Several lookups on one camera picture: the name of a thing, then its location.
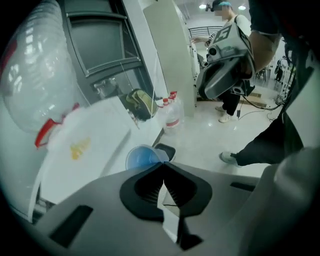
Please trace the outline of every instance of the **black pants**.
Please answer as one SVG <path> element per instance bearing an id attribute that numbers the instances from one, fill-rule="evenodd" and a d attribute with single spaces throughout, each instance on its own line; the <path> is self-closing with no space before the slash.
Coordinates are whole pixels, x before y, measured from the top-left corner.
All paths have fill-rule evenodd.
<path id="1" fill-rule="evenodd" d="M 219 99 L 223 101 L 222 108 L 226 110 L 227 114 L 233 116 L 240 101 L 240 95 L 226 91 L 219 96 Z"/>
<path id="2" fill-rule="evenodd" d="M 280 114 L 270 126 L 245 146 L 235 157 L 239 166 L 279 164 L 285 158 L 285 126 Z"/>
<path id="3" fill-rule="evenodd" d="M 276 73 L 276 80 L 281 82 L 282 75 L 284 74 L 283 70 L 279 68 L 278 73 Z"/>

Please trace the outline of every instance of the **white floor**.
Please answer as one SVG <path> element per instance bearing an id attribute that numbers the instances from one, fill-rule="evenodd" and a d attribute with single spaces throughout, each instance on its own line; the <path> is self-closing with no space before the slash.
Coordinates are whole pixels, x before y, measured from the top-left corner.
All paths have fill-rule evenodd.
<path id="1" fill-rule="evenodd" d="M 270 114 L 269 110 L 263 111 L 244 104 L 240 117 L 252 111 L 261 112 L 250 113 L 240 120 L 236 117 L 236 112 L 233 120 L 220 123 L 218 119 L 221 114 L 215 110 L 215 106 L 221 104 L 198 102 L 194 117 L 186 117 L 180 130 L 175 134 L 164 134 L 160 142 L 176 149 L 174 162 L 213 172 L 260 177 L 267 164 L 258 163 L 237 168 L 222 162 L 219 154 L 223 151 L 237 153 L 242 150 L 270 125 L 267 114 L 269 118 L 276 118 L 281 108 Z"/>

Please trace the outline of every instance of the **sneaker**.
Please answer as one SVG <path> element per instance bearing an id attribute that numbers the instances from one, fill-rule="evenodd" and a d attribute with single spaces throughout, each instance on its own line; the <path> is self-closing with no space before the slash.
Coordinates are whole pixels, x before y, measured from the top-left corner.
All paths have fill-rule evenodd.
<path id="1" fill-rule="evenodd" d="M 216 107 L 215 107 L 215 110 L 218 110 L 219 112 L 223 112 L 223 113 L 226 113 L 226 112 L 227 112 L 226 110 L 224 110 L 224 109 L 222 108 L 222 106 L 216 106 Z"/>
<path id="2" fill-rule="evenodd" d="M 238 165 L 236 158 L 231 156 L 231 154 L 232 154 L 231 152 L 225 151 L 225 152 L 222 152 L 219 155 L 219 157 L 225 163 L 227 163 L 229 165 L 233 165 L 233 166 L 238 167 L 238 168 L 241 168 L 242 166 Z"/>
<path id="3" fill-rule="evenodd" d="M 219 122 L 226 123 L 226 122 L 229 122 L 230 119 L 231 119 L 231 115 L 225 113 L 223 116 L 219 118 Z"/>

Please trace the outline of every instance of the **transparent plastic bottle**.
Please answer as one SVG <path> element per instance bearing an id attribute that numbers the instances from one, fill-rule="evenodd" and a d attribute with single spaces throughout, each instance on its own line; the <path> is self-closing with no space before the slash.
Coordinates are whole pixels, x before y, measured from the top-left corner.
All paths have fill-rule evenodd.
<path id="1" fill-rule="evenodd" d="M 180 121 L 182 123 L 185 122 L 185 109 L 184 109 L 184 102 L 182 101 L 181 98 L 178 97 L 178 92 L 177 91 L 171 91 L 170 92 L 170 97 L 173 99 L 174 102 L 178 105 L 179 108 L 179 115 L 180 115 Z"/>
<path id="2" fill-rule="evenodd" d="M 167 134 L 175 133 L 180 127 L 180 111 L 175 102 L 169 102 L 168 98 L 163 99 L 161 108 L 161 119 L 164 131 Z"/>
<path id="3" fill-rule="evenodd" d="M 43 0 L 11 38 L 0 63 L 0 90 L 11 118 L 37 133 L 48 119 L 61 122 L 76 104 L 76 73 L 67 50 L 62 14 Z"/>

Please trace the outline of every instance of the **black sleeve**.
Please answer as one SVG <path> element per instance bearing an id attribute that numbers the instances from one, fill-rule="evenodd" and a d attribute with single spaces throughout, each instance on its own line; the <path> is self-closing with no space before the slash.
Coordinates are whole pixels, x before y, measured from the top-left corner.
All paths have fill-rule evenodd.
<path id="1" fill-rule="evenodd" d="M 267 1 L 249 0 L 249 13 L 251 16 L 251 31 L 265 35 L 279 34 L 277 25 L 273 22 L 265 6 Z"/>

